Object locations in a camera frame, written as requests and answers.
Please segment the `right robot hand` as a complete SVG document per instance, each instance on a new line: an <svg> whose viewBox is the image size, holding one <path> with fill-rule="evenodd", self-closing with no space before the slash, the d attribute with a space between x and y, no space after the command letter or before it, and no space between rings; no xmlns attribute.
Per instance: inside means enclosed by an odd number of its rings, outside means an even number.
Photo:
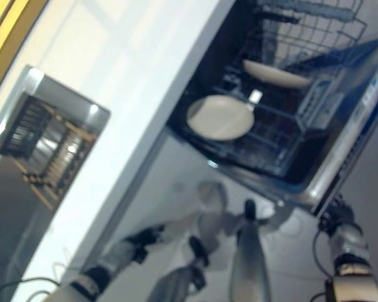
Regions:
<svg viewBox="0 0 378 302"><path fill-rule="evenodd" d="M340 225L353 223L355 223L355 215L352 207L346 202L342 193L337 193L320 216L318 230L332 236Z"/></svg>

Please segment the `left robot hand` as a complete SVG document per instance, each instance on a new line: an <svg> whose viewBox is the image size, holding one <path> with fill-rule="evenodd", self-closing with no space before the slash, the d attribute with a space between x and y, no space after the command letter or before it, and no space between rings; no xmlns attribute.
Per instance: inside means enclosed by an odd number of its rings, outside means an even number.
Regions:
<svg viewBox="0 0 378 302"><path fill-rule="evenodd" d="M147 246L164 242L163 232L165 228L165 224L149 226L123 240L132 244L134 248L132 260L134 262L142 264L148 255Z"/></svg>

